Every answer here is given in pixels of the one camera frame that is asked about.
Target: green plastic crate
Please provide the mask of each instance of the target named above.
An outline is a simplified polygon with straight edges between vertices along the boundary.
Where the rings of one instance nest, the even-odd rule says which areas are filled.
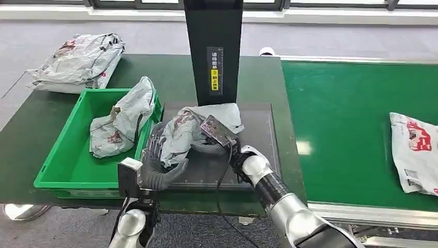
[[[143,126],[137,145],[113,157],[98,159],[89,152],[90,124],[106,116],[130,89],[86,89],[81,93],[64,128],[34,181],[36,188],[58,198],[121,198],[117,164],[126,157],[139,159],[152,127],[161,120],[162,107],[155,94],[155,109]]]

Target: table edge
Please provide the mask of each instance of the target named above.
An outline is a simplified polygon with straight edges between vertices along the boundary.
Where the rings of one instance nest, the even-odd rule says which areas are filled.
[[[385,59],[385,58],[371,58],[371,57],[289,56],[289,55],[279,55],[278,57],[280,57],[281,61],[438,65],[438,60],[436,59]]]
[[[308,207],[328,221],[338,223],[438,230],[438,212],[314,201],[310,201]]]

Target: warning label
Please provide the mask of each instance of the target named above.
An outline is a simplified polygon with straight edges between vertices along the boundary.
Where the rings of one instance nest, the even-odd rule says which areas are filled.
[[[222,75],[224,49],[221,47],[207,47],[208,82],[211,96],[222,95]]]

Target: package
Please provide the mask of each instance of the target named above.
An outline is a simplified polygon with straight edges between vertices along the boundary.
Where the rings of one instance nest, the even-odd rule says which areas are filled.
[[[27,70],[36,90],[80,94],[85,88],[103,89],[124,52],[116,34],[76,35],[37,70]]]
[[[95,118],[90,125],[90,152],[96,158],[114,156],[134,146],[137,134],[152,115],[156,90],[144,76],[120,99],[109,115]]]
[[[170,167],[183,161],[193,145],[198,149],[204,146],[201,149],[214,150],[209,149],[209,146],[217,146],[216,144],[202,145],[206,143],[207,137],[202,134],[200,125],[209,115],[213,115],[233,133],[239,133],[244,128],[240,119],[239,108],[235,103],[184,107],[164,128],[162,136],[166,140],[163,143],[161,153],[161,161],[164,162],[164,167]]]
[[[389,117],[403,191],[438,196],[438,127],[397,113]]]

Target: black platform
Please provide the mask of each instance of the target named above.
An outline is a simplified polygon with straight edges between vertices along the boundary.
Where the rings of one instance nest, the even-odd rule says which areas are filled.
[[[166,103],[163,121],[170,120],[185,106],[194,106],[194,104]],[[244,130],[239,133],[242,146],[250,145],[259,150],[270,161],[272,170],[280,174],[271,105],[267,103],[239,104],[239,110],[245,126]],[[227,155],[212,156],[191,150],[187,158],[189,159],[187,171],[169,188],[214,190],[227,166]],[[252,189],[249,183],[238,183],[235,173],[229,168],[222,181],[221,190]]]

